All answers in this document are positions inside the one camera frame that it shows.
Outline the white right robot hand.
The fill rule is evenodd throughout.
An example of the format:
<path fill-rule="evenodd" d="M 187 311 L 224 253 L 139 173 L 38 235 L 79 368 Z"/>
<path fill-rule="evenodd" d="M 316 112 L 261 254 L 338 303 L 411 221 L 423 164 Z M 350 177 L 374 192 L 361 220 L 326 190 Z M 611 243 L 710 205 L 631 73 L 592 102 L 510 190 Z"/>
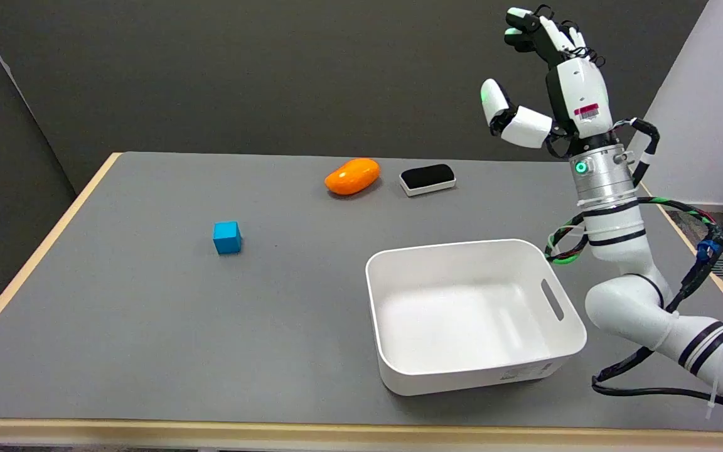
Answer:
<path fill-rule="evenodd" d="M 480 88 L 480 100 L 491 135 L 548 151 L 553 151 L 554 141 L 565 139 L 570 143 L 567 156 L 617 144 L 599 55 L 576 23 L 555 22 L 553 13 L 542 14 L 545 8 L 508 9 L 504 41 L 519 53 L 536 53 L 548 66 L 545 86 L 553 115 L 515 105 L 496 80 L 488 79 Z"/>

